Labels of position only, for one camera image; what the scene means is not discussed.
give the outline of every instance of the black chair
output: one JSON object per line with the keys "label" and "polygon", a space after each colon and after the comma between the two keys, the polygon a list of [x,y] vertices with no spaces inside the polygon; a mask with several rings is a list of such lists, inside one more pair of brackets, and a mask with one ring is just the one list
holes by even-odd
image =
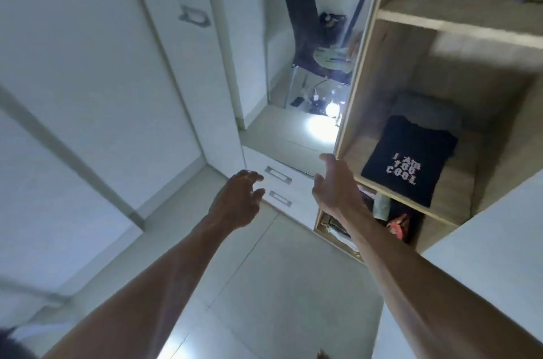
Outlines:
{"label": "black chair", "polygon": [[327,42],[325,28],[319,23],[319,13],[316,9],[316,1],[285,1],[287,2],[288,15],[294,30],[294,41],[296,46],[294,59],[292,61],[292,79],[290,80],[290,86],[284,104],[284,108],[286,109],[298,68],[302,68],[324,79],[331,79],[344,85],[350,84],[352,72],[345,73],[343,70],[324,68],[315,61],[313,53],[316,49],[319,47],[330,47],[330,43]]}

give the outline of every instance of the metal chair leg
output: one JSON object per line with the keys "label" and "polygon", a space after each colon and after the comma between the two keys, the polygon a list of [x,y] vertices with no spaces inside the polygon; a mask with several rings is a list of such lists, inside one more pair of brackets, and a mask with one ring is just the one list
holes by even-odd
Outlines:
{"label": "metal chair leg", "polygon": [[292,91],[292,85],[294,84],[294,77],[296,76],[297,70],[298,70],[298,66],[294,66],[294,69],[292,71],[292,79],[290,79],[290,86],[288,87],[287,97],[285,98],[283,109],[287,108],[288,100],[290,99],[290,92]]}

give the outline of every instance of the white drawer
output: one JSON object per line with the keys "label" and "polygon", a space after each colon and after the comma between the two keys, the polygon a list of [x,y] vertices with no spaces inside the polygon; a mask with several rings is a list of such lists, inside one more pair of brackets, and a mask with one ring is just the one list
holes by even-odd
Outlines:
{"label": "white drawer", "polygon": [[248,169],[264,175],[264,181],[255,184],[255,189],[266,189],[264,200],[313,230],[319,211],[311,194],[313,179],[255,150],[243,150]]}

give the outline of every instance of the metal handle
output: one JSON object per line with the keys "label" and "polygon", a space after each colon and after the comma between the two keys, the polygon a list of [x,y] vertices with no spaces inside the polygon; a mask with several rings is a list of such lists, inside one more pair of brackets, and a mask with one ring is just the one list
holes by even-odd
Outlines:
{"label": "metal handle", "polygon": [[264,171],[266,173],[269,173],[273,177],[278,178],[279,180],[281,180],[281,182],[284,182],[284,183],[286,183],[288,185],[290,185],[292,183],[292,178],[289,178],[287,175],[282,174],[281,172],[278,172],[277,170],[273,169],[270,166],[267,166],[266,170],[264,170]]}
{"label": "metal handle", "polygon": [[183,13],[178,17],[180,21],[188,22],[202,28],[211,26],[211,20],[203,10],[181,5],[181,11]]}
{"label": "metal handle", "polygon": [[283,205],[287,206],[287,207],[291,207],[292,206],[292,202],[286,198],[283,198],[280,194],[277,194],[275,193],[274,191],[271,191],[270,192],[270,196],[274,199],[277,199],[278,201],[280,201]]}

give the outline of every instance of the white wardrobe door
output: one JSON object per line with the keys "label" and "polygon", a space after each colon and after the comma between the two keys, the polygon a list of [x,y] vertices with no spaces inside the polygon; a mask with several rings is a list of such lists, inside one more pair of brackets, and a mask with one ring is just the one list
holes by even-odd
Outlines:
{"label": "white wardrobe door", "polygon": [[0,146],[0,324],[14,325],[35,312],[13,286],[58,292],[135,226],[1,110]]}
{"label": "white wardrobe door", "polygon": [[210,0],[145,2],[204,155],[231,176],[245,165]]}
{"label": "white wardrobe door", "polygon": [[0,83],[128,204],[201,156],[141,0],[0,3]]}

